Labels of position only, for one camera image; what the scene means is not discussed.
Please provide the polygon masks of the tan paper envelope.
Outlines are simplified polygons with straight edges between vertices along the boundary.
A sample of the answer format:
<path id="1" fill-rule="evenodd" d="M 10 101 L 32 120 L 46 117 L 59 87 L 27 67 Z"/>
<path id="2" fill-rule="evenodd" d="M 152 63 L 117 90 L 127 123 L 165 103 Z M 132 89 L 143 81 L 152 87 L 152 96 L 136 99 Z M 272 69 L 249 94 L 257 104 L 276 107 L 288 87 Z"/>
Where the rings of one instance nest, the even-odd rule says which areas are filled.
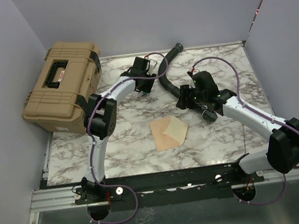
<path id="1" fill-rule="evenodd" d="M 149 126 L 159 152 L 179 147 L 185 142 L 188 124 L 174 116 L 151 121 Z"/>

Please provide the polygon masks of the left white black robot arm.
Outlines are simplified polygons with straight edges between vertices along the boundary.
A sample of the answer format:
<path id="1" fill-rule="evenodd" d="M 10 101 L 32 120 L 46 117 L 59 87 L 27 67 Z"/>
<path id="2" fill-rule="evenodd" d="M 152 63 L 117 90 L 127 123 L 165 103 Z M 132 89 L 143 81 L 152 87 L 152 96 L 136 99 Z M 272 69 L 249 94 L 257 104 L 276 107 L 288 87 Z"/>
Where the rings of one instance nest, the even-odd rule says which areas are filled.
<path id="1" fill-rule="evenodd" d="M 156 77 L 153 73 L 156 65 L 154 60 L 136 57 L 133 65 L 120 75 L 112 87 L 89 97 L 84 119 L 90 144 L 89 166 L 80 182 L 81 187 L 74 192 L 76 205 L 97 203 L 109 196 L 109 190 L 104 185 L 104 164 L 107 143 L 116 128 L 117 105 L 134 91 L 150 93 Z"/>

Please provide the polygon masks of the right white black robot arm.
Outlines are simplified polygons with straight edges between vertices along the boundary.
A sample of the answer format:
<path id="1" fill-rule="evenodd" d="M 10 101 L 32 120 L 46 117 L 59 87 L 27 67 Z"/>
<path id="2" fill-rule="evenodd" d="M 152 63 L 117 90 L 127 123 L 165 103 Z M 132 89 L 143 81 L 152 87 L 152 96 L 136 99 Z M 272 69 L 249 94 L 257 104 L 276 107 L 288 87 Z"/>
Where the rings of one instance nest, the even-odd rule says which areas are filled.
<path id="1" fill-rule="evenodd" d="M 299 164 L 299 119 L 284 119 L 240 102 L 235 92 L 219 90 L 212 75 L 202 71 L 191 75 L 191 83 L 180 86 L 176 104 L 181 110 L 201 106 L 247 126 L 268 142 L 266 150 L 247 154 L 232 170 L 237 183 L 245 183 L 257 171 L 276 170 L 286 174 Z"/>

